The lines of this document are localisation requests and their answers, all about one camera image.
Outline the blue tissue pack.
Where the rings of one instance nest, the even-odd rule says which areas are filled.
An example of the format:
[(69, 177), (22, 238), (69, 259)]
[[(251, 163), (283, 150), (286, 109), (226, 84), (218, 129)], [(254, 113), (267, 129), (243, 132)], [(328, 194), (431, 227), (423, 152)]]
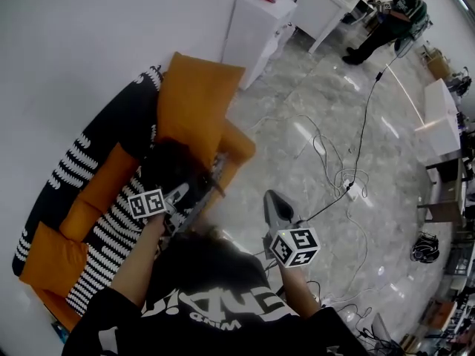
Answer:
[(58, 320), (53, 322), (51, 326), (53, 327), (53, 330), (58, 335), (62, 343), (65, 344), (70, 335), (70, 332)]

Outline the person's left forearm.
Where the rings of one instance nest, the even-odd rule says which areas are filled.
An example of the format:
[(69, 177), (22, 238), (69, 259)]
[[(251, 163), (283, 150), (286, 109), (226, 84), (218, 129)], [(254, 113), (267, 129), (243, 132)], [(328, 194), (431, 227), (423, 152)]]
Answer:
[(148, 218), (139, 239), (110, 285), (140, 309), (145, 303), (159, 241), (165, 231), (163, 222), (162, 214)]

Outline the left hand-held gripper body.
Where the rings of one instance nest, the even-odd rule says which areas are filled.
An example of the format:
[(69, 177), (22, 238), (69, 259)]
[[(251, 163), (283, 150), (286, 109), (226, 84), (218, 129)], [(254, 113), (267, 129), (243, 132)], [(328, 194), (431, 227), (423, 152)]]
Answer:
[(128, 204), (134, 219), (149, 218), (158, 214), (165, 214), (167, 236), (172, 237), (180, 229), (180, 226), (184, 223), (186, 218), (179, 211), (174, 214), (168, 213), (168, 203), (165, 202), (164, 199), (166, 195), (158, 188), (129, 197)]

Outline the brown wooden stool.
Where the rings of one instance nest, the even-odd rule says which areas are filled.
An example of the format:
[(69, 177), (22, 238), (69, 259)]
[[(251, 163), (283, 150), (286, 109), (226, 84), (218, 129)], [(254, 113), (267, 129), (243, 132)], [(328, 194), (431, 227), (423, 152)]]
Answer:
[(460, 156), (426, 165), (432, 186), (429, 197), (417, 205), (426, 210), (426, 223), (461, 225), (465, 210), (468, 176)]

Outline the person's right forearm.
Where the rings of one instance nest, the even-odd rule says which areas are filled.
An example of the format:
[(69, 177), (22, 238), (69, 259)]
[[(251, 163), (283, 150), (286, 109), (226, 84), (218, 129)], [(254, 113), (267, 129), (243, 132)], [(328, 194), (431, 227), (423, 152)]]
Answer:
[(300, 317), (308, 319), (321, 309), (320, 303), (309, 290), (303, 270), (300, 267), (279, 266), (287, 305)]

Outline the flat orange cushion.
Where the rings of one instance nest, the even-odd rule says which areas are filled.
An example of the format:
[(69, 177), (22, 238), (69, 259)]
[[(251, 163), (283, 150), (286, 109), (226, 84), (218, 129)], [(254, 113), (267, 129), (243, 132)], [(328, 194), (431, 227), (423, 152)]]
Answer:
[(86, 244), (39, 223), (19, 279), (65, 298), (83, 272), (87, 254)]

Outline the tall white cabinet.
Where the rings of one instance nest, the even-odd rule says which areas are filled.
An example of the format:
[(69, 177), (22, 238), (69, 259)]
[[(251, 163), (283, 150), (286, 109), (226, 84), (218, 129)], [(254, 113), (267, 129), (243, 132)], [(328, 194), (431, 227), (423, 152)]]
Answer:
[(263, 73), (296, 7), (292, 0), (236, 0), (222, 63), (245, 69), (241, 90)]

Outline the person's black printed shirt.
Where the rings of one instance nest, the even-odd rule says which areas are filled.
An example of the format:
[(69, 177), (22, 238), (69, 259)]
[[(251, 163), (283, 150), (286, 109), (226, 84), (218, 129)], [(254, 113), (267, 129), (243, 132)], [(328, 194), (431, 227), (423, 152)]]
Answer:
[(145, 305), (97, 292), (62, 356), (369, 356), (332, 308), (303, 317), (231, 243), (175, 240), (155, 261)]

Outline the cardboard box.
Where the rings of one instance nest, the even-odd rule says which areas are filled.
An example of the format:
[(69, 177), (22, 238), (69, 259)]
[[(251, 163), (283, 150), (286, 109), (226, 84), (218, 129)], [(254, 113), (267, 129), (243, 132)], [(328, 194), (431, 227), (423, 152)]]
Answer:
[(427, 68), (435, 80), (446, 80), (451, 75), (448, 60), (437, 48), (433, 49), (427, 55)]

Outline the dark brown bag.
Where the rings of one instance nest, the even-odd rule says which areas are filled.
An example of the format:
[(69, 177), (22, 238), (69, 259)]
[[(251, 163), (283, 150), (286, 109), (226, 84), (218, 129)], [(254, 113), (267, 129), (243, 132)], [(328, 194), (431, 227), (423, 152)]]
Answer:
[(211, 170), (195, 158), (189, 147), (170, 138), (155, 142), (141, 163), (141, 183), (146, 191), (160, 188), (166, 195), (178, 185), (189, 184), (187, 215), (212, 190), (224, 194)]

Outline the white side table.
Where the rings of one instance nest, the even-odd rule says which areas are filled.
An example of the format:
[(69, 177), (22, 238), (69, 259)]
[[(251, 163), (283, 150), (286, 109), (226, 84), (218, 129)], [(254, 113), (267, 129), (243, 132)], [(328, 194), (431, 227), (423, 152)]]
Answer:
[(425, 90), (424, 124), (415, 132), (432, 147), (437, 156), (461, 151), (457, 106), (445, 82), (438, 79)]

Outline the orange bolster cushion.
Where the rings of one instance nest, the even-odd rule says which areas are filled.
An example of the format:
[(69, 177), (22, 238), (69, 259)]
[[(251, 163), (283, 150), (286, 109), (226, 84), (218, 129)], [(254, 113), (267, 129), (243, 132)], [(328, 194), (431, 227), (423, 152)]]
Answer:
[(73, 202), (59, 230), (69, 240), (82, 242), (101, 215), (100, 210), (78, 198)]
[(79, 194), (75, 207), (81, 211), (104, 213), (117, 197), (121, 188), (138, 168), (139, 160), (117, 143), (93, 178)]

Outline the large square orange cushion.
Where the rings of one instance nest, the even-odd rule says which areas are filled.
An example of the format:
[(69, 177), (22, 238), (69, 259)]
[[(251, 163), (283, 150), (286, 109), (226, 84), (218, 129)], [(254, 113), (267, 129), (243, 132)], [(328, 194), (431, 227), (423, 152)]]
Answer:
[(160, 87), (155, 139), (188, 146), (209, 168), (244, 72), (243, 67), (174, 53)]

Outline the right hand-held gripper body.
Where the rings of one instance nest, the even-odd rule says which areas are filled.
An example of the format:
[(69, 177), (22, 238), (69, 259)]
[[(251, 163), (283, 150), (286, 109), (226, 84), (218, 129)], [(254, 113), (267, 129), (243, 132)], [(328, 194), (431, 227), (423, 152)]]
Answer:
[(275, 259), (284, 268), (309, 265), (321, 250), (321, 242), (313, 227), (297, 223), (270, 229), (263, 238), (268, 260)]

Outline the black headphones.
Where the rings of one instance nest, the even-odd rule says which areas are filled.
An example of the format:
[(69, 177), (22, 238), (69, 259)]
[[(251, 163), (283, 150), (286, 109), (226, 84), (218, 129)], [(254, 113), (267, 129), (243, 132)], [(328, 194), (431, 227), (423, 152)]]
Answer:
[(420, 263), (433, 263), (439, 258), (439, 239), (436, 235), (420, 232), (410, 253), (410, 259)]

